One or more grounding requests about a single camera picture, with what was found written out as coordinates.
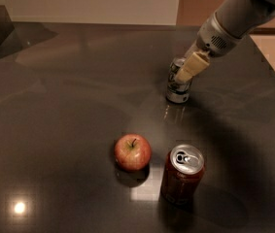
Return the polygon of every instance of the can held by gripper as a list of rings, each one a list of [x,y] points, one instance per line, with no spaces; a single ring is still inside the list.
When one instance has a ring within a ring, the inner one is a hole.
[[[166,156],[160,192],[169,202],[185,205],[191,201],[204,173],[202,153],[191,145],[178,145]]]
[[[189,88],[192,79],[186,83],[176,83],[175,76],[178,70],[184,65],[185,58],[176,57],[169,67],[166,98],[176,104],[186,103],[189,99]]]

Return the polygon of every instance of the apple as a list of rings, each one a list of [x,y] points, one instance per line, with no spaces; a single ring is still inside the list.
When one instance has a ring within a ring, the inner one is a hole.
[[[115,144],[115,158],[118,165],[127,172],[135,172],[146,167],[151,159],[149,142],[138,134],[127,134]]]

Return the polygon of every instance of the dark table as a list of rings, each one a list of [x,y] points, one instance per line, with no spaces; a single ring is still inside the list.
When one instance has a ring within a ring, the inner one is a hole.
[[[0,233],[275,233],[275,73],[251,38],[175,105],[168,66],[195,27],[14,25],[0,47]],[[126,133],[152,145],[143,172],[115,164]],[[206,173],[179,208],[159,189],[182,143],[203,152]]]

